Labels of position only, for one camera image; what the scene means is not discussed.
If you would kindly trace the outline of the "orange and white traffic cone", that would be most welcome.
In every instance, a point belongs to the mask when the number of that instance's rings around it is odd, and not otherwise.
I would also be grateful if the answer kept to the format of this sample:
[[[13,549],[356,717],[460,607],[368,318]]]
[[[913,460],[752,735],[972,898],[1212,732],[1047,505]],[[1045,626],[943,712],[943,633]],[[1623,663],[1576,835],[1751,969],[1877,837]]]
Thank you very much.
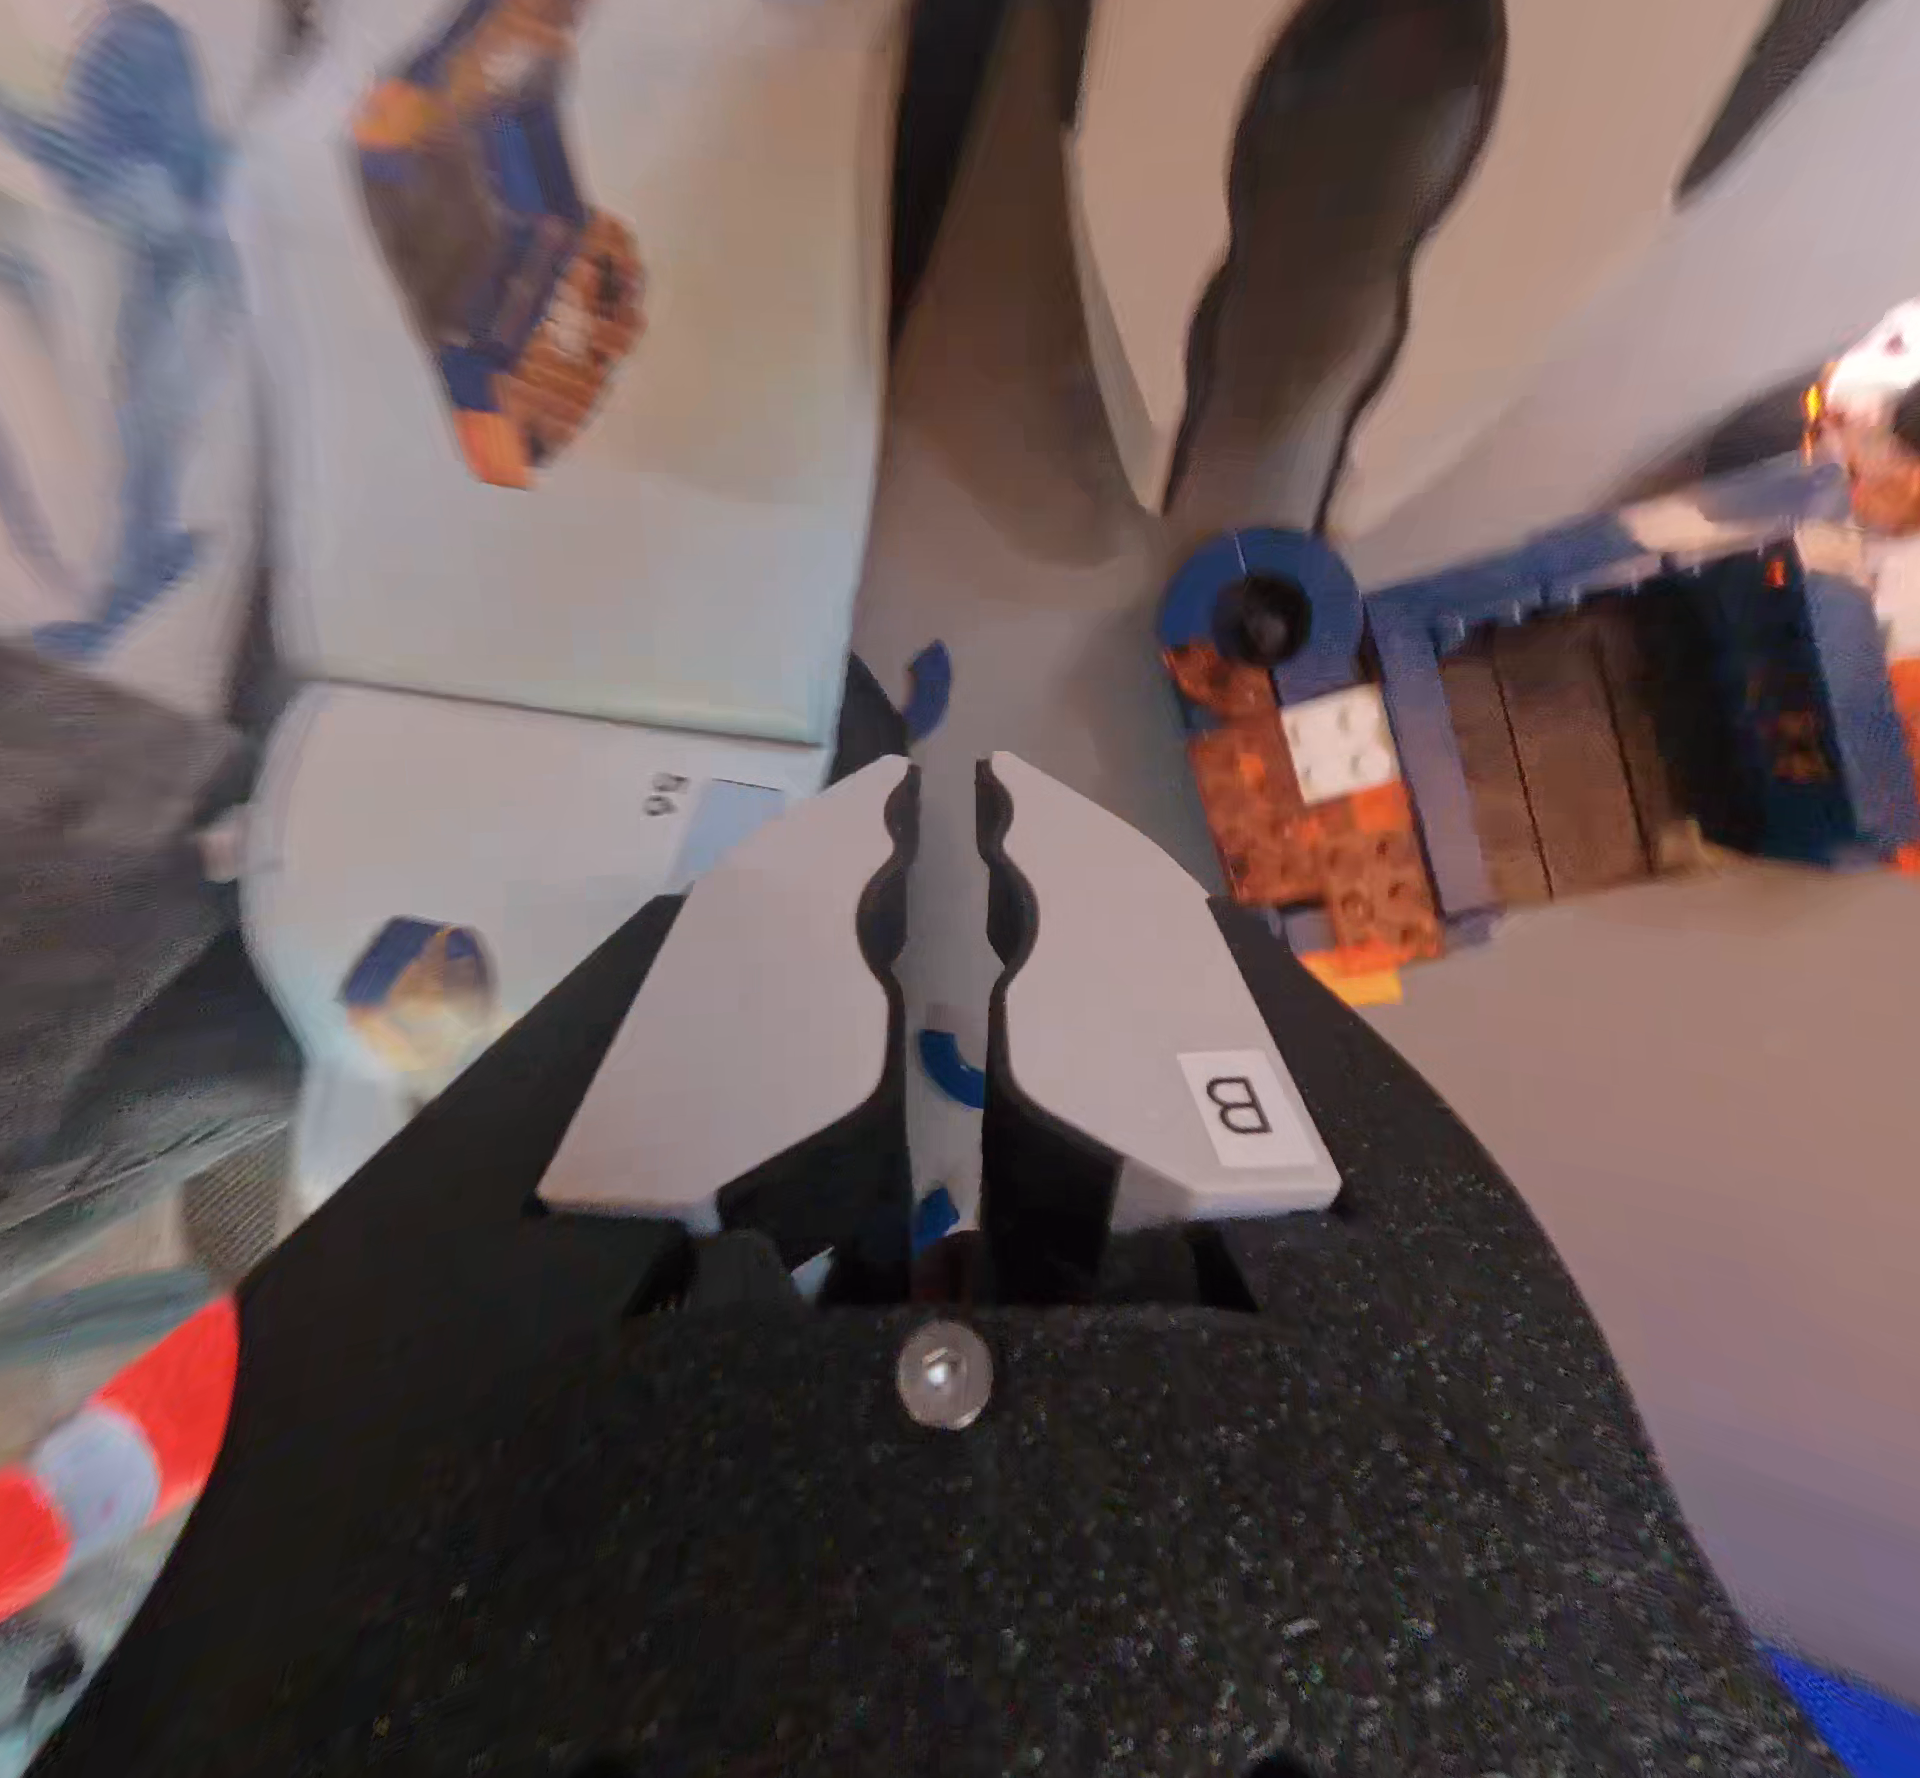
[[[208,1300],[2,1468],[2,1617],[189,1509],[224,1448],[238,1303]]]

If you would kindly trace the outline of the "blue plastic bin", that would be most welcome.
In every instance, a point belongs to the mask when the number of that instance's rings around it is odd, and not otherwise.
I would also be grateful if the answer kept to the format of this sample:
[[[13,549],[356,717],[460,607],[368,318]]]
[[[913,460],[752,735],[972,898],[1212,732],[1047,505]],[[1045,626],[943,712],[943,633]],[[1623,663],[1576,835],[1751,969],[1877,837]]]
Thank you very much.
[[[1854,1775],[1918,1775],[1918,1707],[1764,1642],[1762,1655]]]

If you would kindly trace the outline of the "open instruction booklet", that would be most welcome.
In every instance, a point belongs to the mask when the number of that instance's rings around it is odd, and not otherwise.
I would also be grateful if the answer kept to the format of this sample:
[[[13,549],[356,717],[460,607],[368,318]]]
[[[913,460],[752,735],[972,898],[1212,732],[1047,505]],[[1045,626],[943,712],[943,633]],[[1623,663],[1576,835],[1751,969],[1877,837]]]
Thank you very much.
[[[355,1172],[827,779],[913,0],[321,0],[237,208],[294,696],[253,961]]]

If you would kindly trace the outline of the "blue and orange brick model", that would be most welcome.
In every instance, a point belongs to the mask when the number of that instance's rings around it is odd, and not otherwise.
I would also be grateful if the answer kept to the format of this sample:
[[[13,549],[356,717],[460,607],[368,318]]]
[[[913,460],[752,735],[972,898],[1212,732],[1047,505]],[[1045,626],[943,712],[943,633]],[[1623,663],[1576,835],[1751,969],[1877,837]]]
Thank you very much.
[[[1364,587],[1247,528],[1159,645],[1231,901],[1348,1001],[1513,912],[1771,861],[1916,879],[1916,302],[1711,474]]]

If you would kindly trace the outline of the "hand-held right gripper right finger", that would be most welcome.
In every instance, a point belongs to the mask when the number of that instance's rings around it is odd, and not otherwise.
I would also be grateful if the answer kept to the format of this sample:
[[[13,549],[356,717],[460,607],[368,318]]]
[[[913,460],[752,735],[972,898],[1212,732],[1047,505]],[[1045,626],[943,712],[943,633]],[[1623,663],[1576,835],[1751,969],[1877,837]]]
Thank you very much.
[[[977,764],[991,873],[984,1217],[1159,1231],[1318,1214],[1340,1173],[1204,885],[1021,760]]]

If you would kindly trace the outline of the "person's clothed body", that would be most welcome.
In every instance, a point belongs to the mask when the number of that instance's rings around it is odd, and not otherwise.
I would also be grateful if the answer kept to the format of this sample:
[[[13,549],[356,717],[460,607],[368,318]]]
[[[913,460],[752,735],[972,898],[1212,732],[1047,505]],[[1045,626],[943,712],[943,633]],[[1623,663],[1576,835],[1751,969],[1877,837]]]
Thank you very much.
[[[255,744],[4,642],[4,1297],[230,1162],[284,1164],[301,1053],[220,824]]]

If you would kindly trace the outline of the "black round disc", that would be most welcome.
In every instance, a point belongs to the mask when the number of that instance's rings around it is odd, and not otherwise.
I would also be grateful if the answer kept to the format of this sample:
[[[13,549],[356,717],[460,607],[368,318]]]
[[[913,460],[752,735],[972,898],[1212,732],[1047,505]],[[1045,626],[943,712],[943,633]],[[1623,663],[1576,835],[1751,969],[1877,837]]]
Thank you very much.
[[[835,752],[824,787],[838,784],[881,758],[904,758],[910,747],[906,718],[867,661],[847,655],[837,712]]]

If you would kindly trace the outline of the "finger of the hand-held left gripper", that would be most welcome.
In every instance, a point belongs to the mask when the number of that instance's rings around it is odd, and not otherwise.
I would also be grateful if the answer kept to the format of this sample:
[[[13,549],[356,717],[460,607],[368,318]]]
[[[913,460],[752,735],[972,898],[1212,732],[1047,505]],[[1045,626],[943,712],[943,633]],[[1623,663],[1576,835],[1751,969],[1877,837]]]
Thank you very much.
[[[916,275],[916,502],[1307,526],[1395,350],[1433,0],[1005,0]]]
[[[1244,518],[1364,532],[1642,259],[1780,0],[1303,0],[1244,106]]]

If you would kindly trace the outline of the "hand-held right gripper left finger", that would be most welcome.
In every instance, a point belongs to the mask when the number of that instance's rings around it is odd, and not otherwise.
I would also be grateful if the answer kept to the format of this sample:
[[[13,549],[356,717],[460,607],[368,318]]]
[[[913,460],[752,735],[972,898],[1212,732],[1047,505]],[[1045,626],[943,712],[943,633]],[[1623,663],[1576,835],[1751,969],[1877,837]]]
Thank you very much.
[[[897,961],[920,772],[886,755],[697,879],[540,1183],[569,1214],[847,1238],[909,1200]]]

